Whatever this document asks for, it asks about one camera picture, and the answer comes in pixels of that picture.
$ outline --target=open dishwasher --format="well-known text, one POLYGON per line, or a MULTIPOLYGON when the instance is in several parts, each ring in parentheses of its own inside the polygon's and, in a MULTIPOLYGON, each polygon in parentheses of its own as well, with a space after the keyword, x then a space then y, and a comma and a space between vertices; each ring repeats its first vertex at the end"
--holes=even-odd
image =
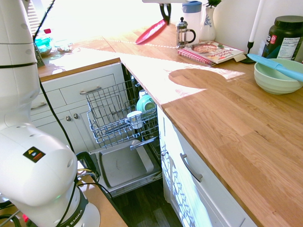
POLYGON ((86 94, 89 126, 99 149, 99 183, 113 197, 162 178, 157 107, 136 111, 139 87, 134 79, 86 94))

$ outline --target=spiral notebook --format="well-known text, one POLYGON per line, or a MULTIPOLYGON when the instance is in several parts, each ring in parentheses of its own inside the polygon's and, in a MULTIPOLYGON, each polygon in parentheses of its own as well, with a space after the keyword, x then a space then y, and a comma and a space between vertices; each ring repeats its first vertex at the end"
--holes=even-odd
POLYGON ((244 51, 214 41, 188 45, 178 54, 210 67, 232 58, 236 62, 246 59, 244 51))

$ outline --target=black container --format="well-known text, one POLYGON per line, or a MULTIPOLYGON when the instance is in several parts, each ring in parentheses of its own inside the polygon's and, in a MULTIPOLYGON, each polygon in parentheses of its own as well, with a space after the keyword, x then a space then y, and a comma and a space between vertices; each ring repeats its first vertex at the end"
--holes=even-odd
POLYGON ((266 58, 294 60, 303 40, 303 17, 281 16, 275 19, 262 53, 266 58))

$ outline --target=white kitchen cabinet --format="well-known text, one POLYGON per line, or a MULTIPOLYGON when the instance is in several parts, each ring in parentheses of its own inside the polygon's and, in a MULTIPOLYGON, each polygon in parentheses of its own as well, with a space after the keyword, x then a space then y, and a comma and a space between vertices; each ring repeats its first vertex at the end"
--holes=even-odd
MULTIPOLYGON (((174 194, 178 194, 180 188, 183 189, 188 202, 184 206, 191 208, 194 220, 189 226, 205 226, 205 220, 209 217, 213 227, 256 227, 160 108, 158 117, 159 130, 165 133, 160 141, 165 141, 165 155, 170 157, 171 168, 170 182, 166 183, 171 186, 164 187, 164 195, 174 207, 174 194)), ((178 204, 178 208, 174 208, 179 218, 182 206, 178 204)))
MULTIPOLYGON (((88 151, 88 148, 86 147, 81 135, 79 134, 78 128, 72 118, 71 112, 65 111, 62 113, 58 113, 57 117, 65 128, 75 153, 79 153, 81 151, 88 151)), ((52 136, 55 136, 65 145, 69 145, 60 125, 58 124, 54 116, 51 115, 45 118, 35 120, 33 121, 33 124, 38 129, 45 131, 46 133, 52 136)))
MULTIPOLYGON (((90 131, 86 93, 124 82, 122 65, 95 68, 43 83, 50 103, 63 124, 76 153, 99 148, 90 131)), ((32 103, 31 120, 39 129, 68 145, 67 139, 52 115, 43 94, 32 103)))
POLYGON ((160 131, 161 163, 163 172, 164 196, 176 212, 184 227, 211 227, 211 222, 195 185, 189 181, 190 173, 182 163, 180 144, 171 122, 158 108, 160 131))

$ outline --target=wire dish rack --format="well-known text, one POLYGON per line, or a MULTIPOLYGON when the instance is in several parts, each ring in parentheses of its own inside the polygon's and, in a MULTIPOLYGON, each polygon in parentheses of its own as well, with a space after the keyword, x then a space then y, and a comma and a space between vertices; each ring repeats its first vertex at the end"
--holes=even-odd
POLYGON ((100 148, 136 138, 141 143, 131 146, 135 149, 159 136, 156 105, 153 109, 127 117, 130 112, 136 111, 139 98, 135 90, 129 80, 86 94, 90 130, 100 148))

